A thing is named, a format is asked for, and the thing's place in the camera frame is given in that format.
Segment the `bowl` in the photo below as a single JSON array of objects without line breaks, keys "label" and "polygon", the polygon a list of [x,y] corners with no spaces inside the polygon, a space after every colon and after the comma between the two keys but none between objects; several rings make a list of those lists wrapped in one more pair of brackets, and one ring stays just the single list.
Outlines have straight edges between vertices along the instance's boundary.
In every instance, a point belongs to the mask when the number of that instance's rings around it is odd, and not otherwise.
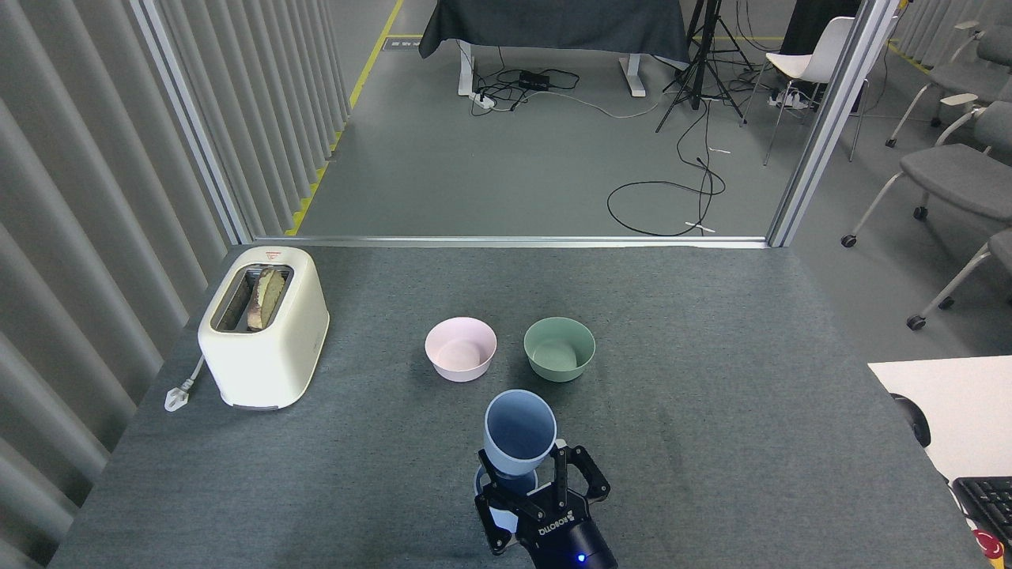
[{"label": "bowl", "polygon": [[594,335],[586,326],[555,316],[538,320],[523,335],[523,350],[530,367],[550,382],[571,382],[580,377],[594,357]]},{"label": "bowl", "polygon": [[425,337],[425,355],[440,376],[470,382],[489,369],[496,353],[496,333],[476,318],[443,320]]}]

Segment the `green bowl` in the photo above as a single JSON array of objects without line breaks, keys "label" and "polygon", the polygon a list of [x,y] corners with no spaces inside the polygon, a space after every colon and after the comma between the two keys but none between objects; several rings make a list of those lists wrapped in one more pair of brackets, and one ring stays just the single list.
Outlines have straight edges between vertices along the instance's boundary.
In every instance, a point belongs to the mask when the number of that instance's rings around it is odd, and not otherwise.
[{"label": "green bowl", "polygon": [[594,335],[572,318],[538,320],[523,335],[523,350],[534,372],[550,382],[571,382],[594,357]]}]

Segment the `floor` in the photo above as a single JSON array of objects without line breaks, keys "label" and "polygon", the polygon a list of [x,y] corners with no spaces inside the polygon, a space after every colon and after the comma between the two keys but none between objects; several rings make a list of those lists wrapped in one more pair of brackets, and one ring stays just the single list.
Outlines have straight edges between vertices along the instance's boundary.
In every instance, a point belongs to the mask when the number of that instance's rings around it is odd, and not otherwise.
[{"label": "floor", "polygon": [[[398,3],[350,3],[338,23],[345,80],[357,78]],[[420,34],[434,0],[405,0],[390,33]],[[751,36],[775,47],[791,2],[780,0],[751,14]],[[738,34],[733,8],[725,21]],[[748,29],[749,20],[741,21]],[[762,61],[745,46],[747,57]],[[501,66],[491,48],[475,48],[479,73]],[[628,236],[609,215],[608,194],[636,180],[666,179],[697,186],[698,172],[681,164],[676,144],[702,116],[686,104],[675,107],[660,134],[654,129],[671,100],[661,95],[671,72],[644,62],[649,90],[632,99],[616,55],[503,49],[510,68],[555,67],[580,75],[572,94],[614,114],[647,114],[616,119],[578,102],[538,96],[514,112],[472,116],[471,101],[457,97],[458,53],[444,44],[421,60],[415,51],[380,52],[352,111],[348,129],[300,230],[312,236]],[[725,79],[741,68],[721,66]],[[825,292],[855,351],[865,361],[888,361],[1012,352],[1010,316],[1004,301],[1010,277],[991,262],[956,291],[955,306],[935,313],[914,333],[907,317],[918,311],[999,227],[933,205],[925,223],[910,213],[920,191],[900,183],[862,231],[852,249],[839,244],[881,184],[898,171],[906,152],[930,146],[939,134],[926,119],[931,104],[915,110],[895,149],[883,146],[923,72],[892,52],[870,76],[867,113],[853,162],[847,161],[855,119],[844,131],[833,159],[791,245]],[[736,93],[742,102],[748,92]],[[808,136],[785,116],[769,166],[761,166],[773,107],[757,101],[749,124],[739,127],[730,106],[712,103],[705,121],[691,130],[680,148],[690,161],[705,158],[728,184],[713,197],[704,227],[713,236],[764,235],[785,181]],[[697,196],[671,187],[634,186],[612,197],[623,223],[656,233],[690,229],[697,221]],[[784,294],[789,294],[784,283]],[[804,346],[780,346],[805,349]]]}]

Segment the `bread slice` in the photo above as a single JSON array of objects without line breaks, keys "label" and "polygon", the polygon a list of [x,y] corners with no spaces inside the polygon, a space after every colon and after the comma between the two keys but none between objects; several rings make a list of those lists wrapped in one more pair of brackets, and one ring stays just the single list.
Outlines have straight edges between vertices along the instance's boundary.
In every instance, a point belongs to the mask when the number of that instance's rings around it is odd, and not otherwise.
[{"label": "bread slice", "polygon": [[259,332],[268,325],[277,309],[277,301],[284,289],[284,275],[273,268],[260,271],[250,299],[250,311],[247,319],[251,332]]}]

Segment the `red object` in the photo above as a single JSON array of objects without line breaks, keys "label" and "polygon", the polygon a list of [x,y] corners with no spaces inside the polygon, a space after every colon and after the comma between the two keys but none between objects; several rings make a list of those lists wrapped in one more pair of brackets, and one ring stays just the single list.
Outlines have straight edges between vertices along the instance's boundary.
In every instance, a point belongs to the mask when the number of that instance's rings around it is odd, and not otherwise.
[{"label": "red object", "polygon": [[984,550],[984,557],[988,559],[1002,558],[1002,555],[1005,553],[1005,546],[1002,545],[998,538],[980,530],[974,530],[974,537],[977,538],[977,545],[981,546],[981,549]]}]

